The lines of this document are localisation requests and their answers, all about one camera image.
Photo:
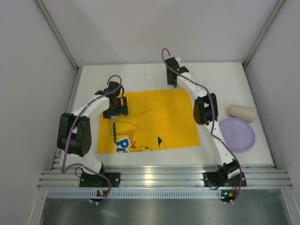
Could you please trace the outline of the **fork with teal handle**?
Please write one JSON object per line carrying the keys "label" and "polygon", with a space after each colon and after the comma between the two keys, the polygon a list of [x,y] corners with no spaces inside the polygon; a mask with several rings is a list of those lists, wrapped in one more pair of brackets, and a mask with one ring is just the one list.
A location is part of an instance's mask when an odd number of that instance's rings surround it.
{"label": "fork with teal handle", "polygon": [[117,142],[117,135],[116,135],[116,116],[112,116],[112,130],[113,130],[113,141],[114,144]]}

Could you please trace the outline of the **yellow printed cloth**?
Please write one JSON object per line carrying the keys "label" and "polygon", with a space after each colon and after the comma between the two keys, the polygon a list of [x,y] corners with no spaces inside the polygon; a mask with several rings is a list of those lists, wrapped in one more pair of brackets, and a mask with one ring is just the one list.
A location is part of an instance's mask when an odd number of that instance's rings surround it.
{"label": "yellow printed cloth", "polygon": [[100,117],[98,154],[170,150],[200,145],[190,96],[183,89],[126,93],[128,116]]}

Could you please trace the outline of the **beige paper cup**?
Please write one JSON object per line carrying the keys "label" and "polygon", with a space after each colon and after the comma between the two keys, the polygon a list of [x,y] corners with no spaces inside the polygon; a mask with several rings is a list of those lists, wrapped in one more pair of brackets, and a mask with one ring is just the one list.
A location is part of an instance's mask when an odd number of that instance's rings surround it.
{"label": "beige paper cup", "polygon": [[248,123],[252,123],[256,118],[257,110],[254,107],[230,105],[228,116],[242,119]]}

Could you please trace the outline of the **lilac plate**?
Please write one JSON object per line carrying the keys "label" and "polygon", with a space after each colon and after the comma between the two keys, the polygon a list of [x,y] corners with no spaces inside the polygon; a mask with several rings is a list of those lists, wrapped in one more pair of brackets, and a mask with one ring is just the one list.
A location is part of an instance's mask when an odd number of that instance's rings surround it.
{"label": "lilac plate", "polygon": [[219,124],[227,147],[232,152],[242,153],[254,146],[255,133],[250,124],[239,118],[227,118]]}

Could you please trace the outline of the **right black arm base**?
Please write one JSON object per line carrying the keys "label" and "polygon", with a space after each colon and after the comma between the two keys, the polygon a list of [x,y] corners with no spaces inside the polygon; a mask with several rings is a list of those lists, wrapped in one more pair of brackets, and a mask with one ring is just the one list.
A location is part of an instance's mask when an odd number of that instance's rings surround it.
{"label": "right black arm base", "polygon": [[223,181],[217,172],[205,172],[202,175],[204,186],[209,188],[238,187],[241,181],[240,174],[226,181]]}

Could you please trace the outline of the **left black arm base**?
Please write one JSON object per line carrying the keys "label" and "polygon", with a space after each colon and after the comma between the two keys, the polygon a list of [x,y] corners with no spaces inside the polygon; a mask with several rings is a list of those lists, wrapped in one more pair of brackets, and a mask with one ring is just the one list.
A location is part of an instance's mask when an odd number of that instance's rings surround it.
{"label": "left black arm base", "polygon": [[[110,181],[113,188],[117,188],[120,185],[121,174],[119,172],[107,172],[105,174]],[[107,188],[109,187],[108,181],[98,175],[92,175],[88,173],[82,173],[80,178],[79,187],[81,188]]]}

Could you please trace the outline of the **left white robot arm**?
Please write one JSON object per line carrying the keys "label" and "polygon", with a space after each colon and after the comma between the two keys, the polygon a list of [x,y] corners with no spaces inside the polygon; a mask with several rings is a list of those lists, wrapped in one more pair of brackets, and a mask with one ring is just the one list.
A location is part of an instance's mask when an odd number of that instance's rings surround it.
{"label": "left white robot arm", "polygon": [[60,117],[57,147],[64,151],[61,172],[78,166],[85,173],[105,175],[105,169],[92,146],[91,122],[100,115],[112,121],[113,140],[116,142],[116,118],[128,115],[127,98],[121,81],[108,81],[107,88],[97,91],[88,103],[71,113]]}

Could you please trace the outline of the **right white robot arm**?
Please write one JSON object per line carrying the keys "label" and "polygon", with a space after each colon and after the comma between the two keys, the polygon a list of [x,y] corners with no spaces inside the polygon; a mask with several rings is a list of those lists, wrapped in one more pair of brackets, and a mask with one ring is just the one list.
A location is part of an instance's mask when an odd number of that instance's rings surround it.
{"label": "right white robot arm", "polygon": [[179,85],[194,101],[193,117],[195,122],[205,128],[215,145],[219,162],[217,174],[223,182],[241,176],[241,168],[237,158],[227,147],[218,123],[218,105],[214,93],[198,84],[185,66],[181,66],[179,59],[170,57],[163,59],[167,70],[169,85]]}

